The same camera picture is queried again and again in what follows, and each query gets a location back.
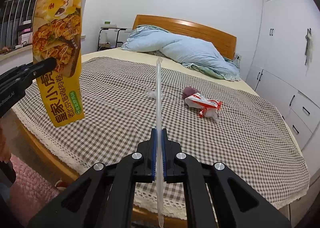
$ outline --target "wooden bed frame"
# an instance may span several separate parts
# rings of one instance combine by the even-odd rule
[[[205,25],[163,16],[137,15],[132,29],[139,25],[155,25],[174,34],[191,36],[213,43],[219,53],[233,59],[236,37]]]
[[[232,59],[236,47],[236,37],[219,31],[214,28],[210,28],[204,25],[200,25],[193,22],[184,20],[160,17],[160,16],[147,16],[137,15],[133,29],[138,25],[151,24],[166,29],[172,33],[187,35],[195,38],[201,38],[203,40],[212,42],[221,55]],[[79,177],[79,174],[62,162],[58,157],[54,156],[26,127],[16,118],[16,122],[24,133],[26,140],[38,154],[38,156],[48,164],[55,172],[59,173],[62,180],[67,183],[72,183]],[[133,221],[145,221],[153,225],[158,225],[158,216],[155,213],[139,208],[133,207],[132,211]],[[165,227],[187,227],[187,221],[172,217],[164,217]]]

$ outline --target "plastic wrapper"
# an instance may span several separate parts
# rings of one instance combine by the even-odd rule
[[[37,78],[55,127],[84,118],[80,94],[81,0],[37,0],[32,20],[33,62],[49,57],[56,68]]]
[[[152,90],[150,88],[147,88],[144,92],[147,96],[149,96],[152,99],[156,99],[156,91]]]
[[[220,110],[221,101],[207,99],[198,92],[185,98],[184,101],[189,107],[201,109],[199,112],[200,118],[212,118],[215,122],[219,122],[217,111]]]

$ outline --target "checkered blanket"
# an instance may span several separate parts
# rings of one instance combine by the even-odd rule
[[[36,83],[14,111],[52,153],[83,173],[95,162],[112,164],[148,140],[156,124],[156,101],[144,94],[155,89],[155,67],[108,57],[83,63],[80,78],[85,118],[55,128]],[[181,98],[192,86],[223,102],[220,122],[199,118]],[[200,162],[224,162],[277,207],[306,191],[309,173],[278,110],[241,90],[162,69],[162,126],[168,138]],[[165,214],[185,217],[182,184],[166,184]],[[136,186],[135,204],[156,211],[155,184]]]

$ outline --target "yellow snack package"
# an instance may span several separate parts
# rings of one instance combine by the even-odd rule
[[[37,0],[32,21],[33,63],[49,57],[55,69],[37,78],[55,127],[84,118],[80,94],[81,0]]]

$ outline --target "floor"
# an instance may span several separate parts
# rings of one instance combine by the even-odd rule
[[[34,152],[33,148],[26,141],[23,133],[20,132],[15,123],[16,115],[13,111],[7,112],[1,119],[7,144],[12,154],[20,158],[29,167],[38,172],[52,185],[60,179],[58,173],[54,173],[41,158]]]
[[[307,194],[290,204],[291,225],[295,227],[307,213],[317,195],[320,192],[320,170],[311,177],[310,187]]]

